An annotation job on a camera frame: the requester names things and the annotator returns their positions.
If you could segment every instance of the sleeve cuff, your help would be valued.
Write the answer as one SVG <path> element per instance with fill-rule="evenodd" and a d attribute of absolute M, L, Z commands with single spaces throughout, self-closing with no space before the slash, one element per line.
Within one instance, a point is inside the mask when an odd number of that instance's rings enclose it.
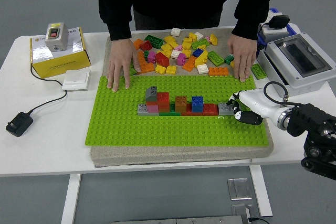
<path fill-rule="evenodd" d="M 258 26 L 259 23 L 256 22 L 245 22 L 238 20 L 236 27 L 232 31 L 232 34 L 246 39 L 257 40 Z"/>
<path fill-rule="evenodd" d="M 111 40 L 129 39 L 132 37 L 129 24 L 110 25 L 107 24 Z"/>

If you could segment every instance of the person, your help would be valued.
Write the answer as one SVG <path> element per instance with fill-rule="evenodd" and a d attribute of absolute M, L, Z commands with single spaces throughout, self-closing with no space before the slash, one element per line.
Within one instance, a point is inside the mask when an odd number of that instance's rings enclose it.
<path fill-rule="evenodd" d="M 136 30 L 161 30 L 173 27 L 202 29 L 219 26 L 223 4 L 227 0 L 98 0 L 99 14 L 107 24 L 111 53 L 107 73 L 107 88 L 119 88 L 121 69 L 125 88 L 130 86 L 130 64 L 141 71 L 129 22 L 133 7 Z M 257 29 L 268 16 L 270 0 L 239 0 L 234 12 L 238 20 L 227 41 L 229 52 L 234 55 L 234 77 L 244 82 L 256 59 Z"/>

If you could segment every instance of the yellow box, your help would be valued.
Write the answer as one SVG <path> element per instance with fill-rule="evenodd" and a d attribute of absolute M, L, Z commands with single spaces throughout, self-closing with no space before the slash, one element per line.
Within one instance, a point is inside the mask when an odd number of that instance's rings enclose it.
<path fill-rule="evenodd" d="M 30 62 L 41 78 L 48 78 L 91 65 L 80 27 L 69 29 L 67 50 L 51 52 L 45 35 L 30 39 Z"/>

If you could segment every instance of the green baseplate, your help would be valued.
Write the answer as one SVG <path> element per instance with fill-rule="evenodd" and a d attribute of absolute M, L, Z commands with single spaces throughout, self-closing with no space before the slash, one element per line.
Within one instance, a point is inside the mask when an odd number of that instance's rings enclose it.
<path fill-rule="evenodd" d="M 233 76 L 131 76 L 132 86 L 107 89 L 106 77 L 99 81 L 85 144 L 90 146 L 268 146 L 264 123 L 238 122 L 233 115 L 138 116 L 145 103 L 146 89 L 157 86 L 169 92 L 170 103 L 177 95 L 203 96 L 204 103 L 227 102 L 239 91 L 254 89 L 252 77 L 240 82 Z"/>

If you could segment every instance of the black power plug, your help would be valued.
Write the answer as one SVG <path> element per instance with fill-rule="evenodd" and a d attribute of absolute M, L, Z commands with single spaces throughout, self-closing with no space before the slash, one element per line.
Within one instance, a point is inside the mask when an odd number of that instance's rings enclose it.
<path fill-rule="evenodd" d="M 8 123 L 6 130 L 14 136 L 21 136 L 32 123 L 33 119 L 29 114 L 20 112 Z"/>
<path fill-rule="evenodd" d="M 289 23 L 289 17 L 287 15 L 273 16 L 268 22 L 268 27 L 272 29 L 283 29 Z"/>

